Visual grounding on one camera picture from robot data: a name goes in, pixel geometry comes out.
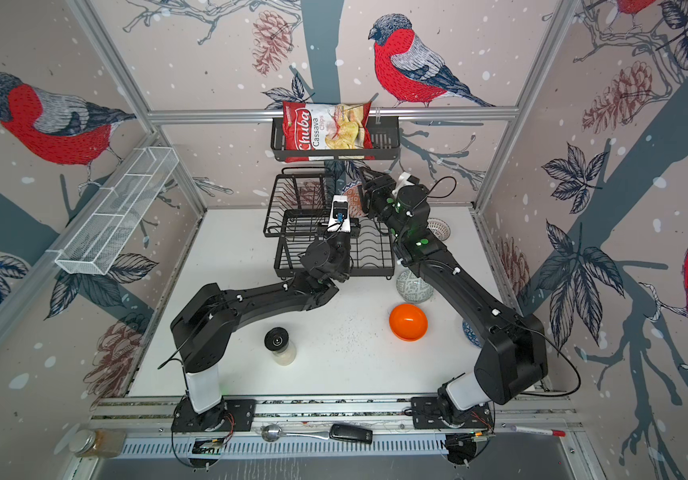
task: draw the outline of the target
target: orange bowl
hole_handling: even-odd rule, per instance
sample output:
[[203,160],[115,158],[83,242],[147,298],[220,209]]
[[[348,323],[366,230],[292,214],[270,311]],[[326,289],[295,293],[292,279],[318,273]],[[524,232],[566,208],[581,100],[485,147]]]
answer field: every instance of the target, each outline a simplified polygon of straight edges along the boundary
[[424,336],[427,327],[427,316],[416,305],[403,303],[389,314],[389,328],[400,340],[414,342]]

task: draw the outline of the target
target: jar lid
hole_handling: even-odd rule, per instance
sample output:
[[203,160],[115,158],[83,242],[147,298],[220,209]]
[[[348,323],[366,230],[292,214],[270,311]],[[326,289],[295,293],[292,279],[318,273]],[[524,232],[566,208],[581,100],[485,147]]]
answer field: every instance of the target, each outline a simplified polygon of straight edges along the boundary
[[288,331],[276,326],[264,336],[264,346],[271,352],[279,352],[288,346]]
[[72,453],[86,452],[96,442],[96,432],[93,430],[80,430],[69,441],[69,450]]

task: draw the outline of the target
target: blue patterned bowl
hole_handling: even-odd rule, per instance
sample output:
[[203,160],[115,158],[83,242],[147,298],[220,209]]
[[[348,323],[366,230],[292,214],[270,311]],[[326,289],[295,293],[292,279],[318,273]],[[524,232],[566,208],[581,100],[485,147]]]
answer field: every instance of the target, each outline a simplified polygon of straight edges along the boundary
[[472,327],[469,326],[469,323],[466,323],[464,320],[462,320],[462,330],[464,330],[464,334],[467,336],[470,342],[477,348],[482,348],[482,345],[480,344],[480,339],[478,338],[477,335],[474,334],[472,331]]

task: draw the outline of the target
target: marker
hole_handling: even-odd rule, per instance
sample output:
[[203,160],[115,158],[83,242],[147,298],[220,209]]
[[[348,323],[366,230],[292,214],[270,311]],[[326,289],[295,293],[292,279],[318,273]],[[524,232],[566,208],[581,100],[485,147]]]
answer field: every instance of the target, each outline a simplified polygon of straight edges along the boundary
[[550,430],[548,428],[533,428],[533,427],[521,427],[517,425],[510,425],[510,429],[514,432],[520,433],[534,433],[536,435],[550,435],[555,437],[565,437],[565,432],[562,430]]

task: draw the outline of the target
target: patterned bowl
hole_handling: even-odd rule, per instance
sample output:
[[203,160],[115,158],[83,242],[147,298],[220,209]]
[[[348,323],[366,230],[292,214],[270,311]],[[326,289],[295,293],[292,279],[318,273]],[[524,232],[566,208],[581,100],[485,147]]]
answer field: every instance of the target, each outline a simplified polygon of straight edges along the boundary
[[435,289],[429,283],[418,278],[410,270],[397,277],[397,293],[409,303],[426,302],[432,298]]
[[482,345],[480,344],[480,339],[478,338],[477,335],[474,334],[472,331],[472,327],[469,326],[469,323],[466,323],[464,320],[462,320],[462,330],[464,330],[464,334],[467,336],[470,342],[477,348],[482,348]]
[[439,218],[427,219],[427,228],[429,228],[441,242],[445,242],[451,236],[451,227]]

